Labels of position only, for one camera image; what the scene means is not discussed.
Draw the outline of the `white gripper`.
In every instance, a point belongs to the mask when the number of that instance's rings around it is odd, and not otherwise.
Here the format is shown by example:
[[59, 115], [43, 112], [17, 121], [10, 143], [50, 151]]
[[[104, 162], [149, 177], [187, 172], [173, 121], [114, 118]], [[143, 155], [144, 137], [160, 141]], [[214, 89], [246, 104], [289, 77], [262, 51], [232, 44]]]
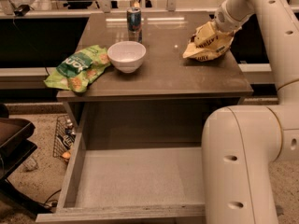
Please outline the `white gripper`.
[[214, 21], [222, 32], [238, 30], [247, 20], [247, 11], [243, 7], [234, 7], [228, 1], [223, 2], [214, 14]]

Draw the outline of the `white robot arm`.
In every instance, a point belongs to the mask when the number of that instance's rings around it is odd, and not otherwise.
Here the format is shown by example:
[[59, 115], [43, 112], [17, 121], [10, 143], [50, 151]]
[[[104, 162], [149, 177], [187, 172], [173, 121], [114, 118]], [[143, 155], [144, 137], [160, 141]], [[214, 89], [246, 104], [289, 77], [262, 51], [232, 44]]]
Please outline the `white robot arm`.
[[298, 157], [299, 21], [287, 0], [226, 0], [215, 22], [231, 32], [251, 15], [260, 26], [278, 104], [227, 106], [207, 119], [206, 224], [278, 224], [268, 165]]

